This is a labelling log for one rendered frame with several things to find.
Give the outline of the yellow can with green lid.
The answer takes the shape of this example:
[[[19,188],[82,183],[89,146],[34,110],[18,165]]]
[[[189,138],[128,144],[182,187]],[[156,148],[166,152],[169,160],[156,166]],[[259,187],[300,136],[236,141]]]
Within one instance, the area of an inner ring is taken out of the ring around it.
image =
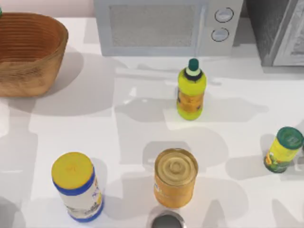
[[[283,173],[304,145],[304,136],[294,127],[279,129],[264,157],[265,167],[274,173]]]

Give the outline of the brown woven basket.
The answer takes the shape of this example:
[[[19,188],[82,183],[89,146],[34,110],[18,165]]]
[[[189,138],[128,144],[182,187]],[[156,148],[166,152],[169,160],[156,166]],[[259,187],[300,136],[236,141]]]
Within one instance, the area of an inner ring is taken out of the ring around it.
[[[58,20],[36,13],[0,15],[0,97],[45,94],[59,73],[68,30]]]

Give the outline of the orange can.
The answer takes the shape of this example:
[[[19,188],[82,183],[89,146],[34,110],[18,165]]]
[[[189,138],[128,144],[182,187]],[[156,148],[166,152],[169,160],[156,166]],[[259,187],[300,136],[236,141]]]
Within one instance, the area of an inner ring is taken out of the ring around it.
[[[187,150],[169,148],[154,163],[154,195],[165,207],[177,209],[188,204],[193,196],[198,163]]]

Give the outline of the round microwave knob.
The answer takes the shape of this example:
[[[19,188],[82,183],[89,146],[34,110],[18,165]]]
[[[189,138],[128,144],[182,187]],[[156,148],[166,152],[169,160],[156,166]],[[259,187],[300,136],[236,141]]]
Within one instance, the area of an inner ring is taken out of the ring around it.
[[[234,16],[234,11],[231,8],[218,9],[215,13],[215,20],[219,23],[226,23]]]
[[[215,42],[223,42],[229,37],[229,31],[226,28],[215,29],[211,33],[211,38]]]

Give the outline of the white blue can yellow lid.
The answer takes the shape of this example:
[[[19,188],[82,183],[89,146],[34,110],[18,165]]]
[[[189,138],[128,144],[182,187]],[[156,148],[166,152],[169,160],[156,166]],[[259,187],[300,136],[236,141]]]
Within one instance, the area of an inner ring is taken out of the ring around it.
[[[72,219],[85,223],[101,214],[103,195],[88,156],[81,152],[61,155],[52,165],[51,177]]]

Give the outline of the pale microwave oven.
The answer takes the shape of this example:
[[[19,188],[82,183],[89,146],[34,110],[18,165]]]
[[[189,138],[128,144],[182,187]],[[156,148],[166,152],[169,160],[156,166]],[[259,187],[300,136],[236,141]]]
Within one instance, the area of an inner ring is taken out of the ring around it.
[[[231,53],[244,0],[94,0],[104,56],[226,56]],[[231,8],[233,18],[215,20]],[[211,33],[226,28],[215,42]]]

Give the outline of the yellow bottle with green cap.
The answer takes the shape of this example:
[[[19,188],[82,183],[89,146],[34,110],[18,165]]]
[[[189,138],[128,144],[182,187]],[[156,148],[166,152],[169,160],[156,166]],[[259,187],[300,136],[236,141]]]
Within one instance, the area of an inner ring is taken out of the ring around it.
[[[207,77],[197,58],[191,58],[178,75],[177,111],[186,120],[196,120],[203,110]]]

